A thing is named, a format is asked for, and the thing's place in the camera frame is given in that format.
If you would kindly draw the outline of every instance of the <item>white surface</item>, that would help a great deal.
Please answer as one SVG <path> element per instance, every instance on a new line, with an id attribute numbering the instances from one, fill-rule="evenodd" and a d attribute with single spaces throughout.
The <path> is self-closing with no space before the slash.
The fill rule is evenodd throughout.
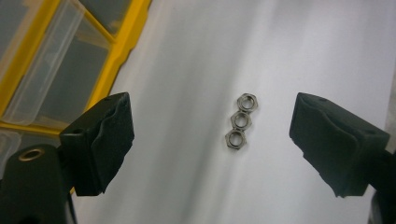
<path id="1" fill-rule="evenodd" d="M 289 138 L 297 92 L 383 128 L 395 1 L 154 0 L 113 93 L 131 93 L 134 146 L 79 223 L 366 223 L 373 193 L 335 198 Z M 255 94 L 248 145 L 226 147 Z"/>

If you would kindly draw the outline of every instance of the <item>stack of nuts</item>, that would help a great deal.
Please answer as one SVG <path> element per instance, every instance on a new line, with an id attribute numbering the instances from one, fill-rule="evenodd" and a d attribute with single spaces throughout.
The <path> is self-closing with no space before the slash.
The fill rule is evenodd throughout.
<path id="1" fill-rule="evenodd" d="M 225 135 L 227 146 L 234 149 L 240 149 L 247 143 L 245 130 L 252 124 L 249 114 L 259 106 L 256 96 L 249 93 L 239 97 L 237 104 L 239 111 L 231 117 L 233 129 Z"/>

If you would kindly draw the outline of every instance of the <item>hex nut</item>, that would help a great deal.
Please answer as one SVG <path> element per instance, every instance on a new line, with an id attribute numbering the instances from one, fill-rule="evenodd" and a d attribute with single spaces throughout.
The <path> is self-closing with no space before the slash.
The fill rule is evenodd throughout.
<path id="1" fill-rule="evenodd" d="M 242 119 L 244 121 L 243 125 L 239 123 L 238 121 L 239 119 Z M 245 113 L 243 111 L 238 111 L 234 113 L 233 116 L 231 117 L 231 124 L 235 129 L 244 131 L 251 126 L 252 121 L 248 113 Z"/>
<path id="2" fill-rule="evenodd" d="M 236 144 L 233 142 L 233 136 L 239 136 L 241 141 L 240 143 Z M 231 130 L 230 132 L 228 132 L 225 135 L 225 140 L 227 142 L 227 146 L 233 149 L 240 149 L 241 147 L 243 147 L 246 143 L 247 143 L 247 139 L 245 137 L 245 134 L 241 131 L 238 131 L 236 129 Z"/>
<path id="3" fill-rule="evenodd" d="M 250 101 L 251 106 L 250 107 L 245 107 L 244 102 L 245 101 Z M 251 113 L 259 107 L 259 103 L 257 102 L 257 98 L 253 94 L 245 93 L 241 97 L 238 98 L 236 101 L 238 104 L 238 107 L 240 110 L 246 112 L 246 113 Z"/>

